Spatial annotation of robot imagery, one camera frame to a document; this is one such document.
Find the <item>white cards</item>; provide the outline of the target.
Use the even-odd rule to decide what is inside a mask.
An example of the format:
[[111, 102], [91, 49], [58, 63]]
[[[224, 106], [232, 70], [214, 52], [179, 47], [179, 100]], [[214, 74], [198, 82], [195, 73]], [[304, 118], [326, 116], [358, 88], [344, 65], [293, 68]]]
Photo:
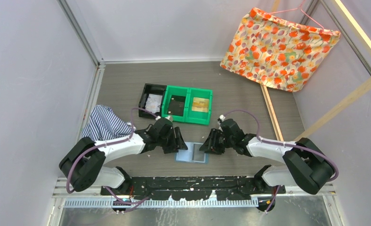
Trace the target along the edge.
[[152, 113], [161, 111], [162, 95], [149, 94], [145, 103], [145, 109]]

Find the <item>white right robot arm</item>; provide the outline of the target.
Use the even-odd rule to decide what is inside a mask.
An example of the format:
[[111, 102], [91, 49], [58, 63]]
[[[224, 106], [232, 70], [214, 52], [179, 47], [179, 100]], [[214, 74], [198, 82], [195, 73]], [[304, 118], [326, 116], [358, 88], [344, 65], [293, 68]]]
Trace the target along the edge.
[[244, 133], [233, 119], [219, 121], [218, 129], [211, 129], [200, 151], [223, 154], [232, 148], [239, 155], [261, 157], [282, 163], [268, 166], [257, 174], [255, 188], [267, 193], [274, 186], [299, 186], [308, 194], [317, 194], [338, 175], [335, 165], [308, 138], [298, 142], [280, 142]]

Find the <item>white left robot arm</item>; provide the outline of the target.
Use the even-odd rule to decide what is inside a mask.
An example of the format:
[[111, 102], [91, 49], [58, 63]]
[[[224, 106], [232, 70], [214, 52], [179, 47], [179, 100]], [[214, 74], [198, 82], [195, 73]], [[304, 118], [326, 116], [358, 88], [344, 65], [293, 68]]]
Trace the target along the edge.
[[164, 153], [187, 149], [180, 128], [174, 127], [169, 118], [159, 117], [146, 129], [135, 130], [125, 137], [106, 141], [82, 138], [59, 163], [59, 169], [67, 178], [67, 193], [81, 192], [91, 186], [105, 186], [119, 195], [126, 194], [130, 189], [126, 174], [119, 167], [109, 168], [105, 164], [156, 147], [161, 147]]

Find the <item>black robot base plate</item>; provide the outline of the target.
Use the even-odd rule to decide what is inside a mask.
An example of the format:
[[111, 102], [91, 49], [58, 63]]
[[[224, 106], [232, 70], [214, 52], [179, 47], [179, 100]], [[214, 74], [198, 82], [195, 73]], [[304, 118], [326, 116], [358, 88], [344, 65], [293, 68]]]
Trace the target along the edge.
[[132, 177], [119, 188], [111, 189], [117, 196], [124, 195], [143, 199], [166, 201], [207, 200], [214, 194], [219, 201], [241, 201], [251, 195], [271, 196], [274, 189], [262, 181], [247, 176], [209, 177]]

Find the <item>blue card holder wallet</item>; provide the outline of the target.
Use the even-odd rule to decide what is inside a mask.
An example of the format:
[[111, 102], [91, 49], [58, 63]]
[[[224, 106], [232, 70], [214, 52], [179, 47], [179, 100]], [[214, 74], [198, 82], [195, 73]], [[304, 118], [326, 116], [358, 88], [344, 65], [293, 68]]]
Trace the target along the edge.
[[203, 163], [203, 164], [207, 164], [208, 163], [208, 154], [207, 153], [205, 153], [205, 162], [195, 162], [195, 161], [192, 160], [193, 151], [194, 151], [194, 147], [193, 147], [194, 143], [195, 142], [186, 142], [186, 145], [187, 145], [188, 149], [187, 150], [179, 150], [175, 154], [175, 161], [176, 162]]

